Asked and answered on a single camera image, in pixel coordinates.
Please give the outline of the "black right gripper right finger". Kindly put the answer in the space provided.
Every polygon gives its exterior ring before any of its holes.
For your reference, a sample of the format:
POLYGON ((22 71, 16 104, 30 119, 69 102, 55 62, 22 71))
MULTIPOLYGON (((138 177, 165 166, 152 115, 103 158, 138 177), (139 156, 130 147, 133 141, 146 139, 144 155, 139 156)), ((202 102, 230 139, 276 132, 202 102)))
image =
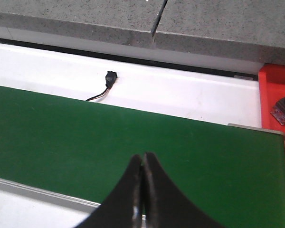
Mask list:
POLYGON ((148 228, 222 228, 169 178, 156 155, 143 158, 143 199, 148 228))

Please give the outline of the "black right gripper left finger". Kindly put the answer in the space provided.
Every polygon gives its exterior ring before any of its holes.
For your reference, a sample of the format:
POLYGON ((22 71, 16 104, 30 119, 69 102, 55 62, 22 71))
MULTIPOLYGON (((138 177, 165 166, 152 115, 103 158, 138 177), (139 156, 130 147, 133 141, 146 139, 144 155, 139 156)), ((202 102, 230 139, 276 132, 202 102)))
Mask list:
POLYGON ((142 159, 134 155, 122 177, 78 228, 140 228, 142 226, 142 159))

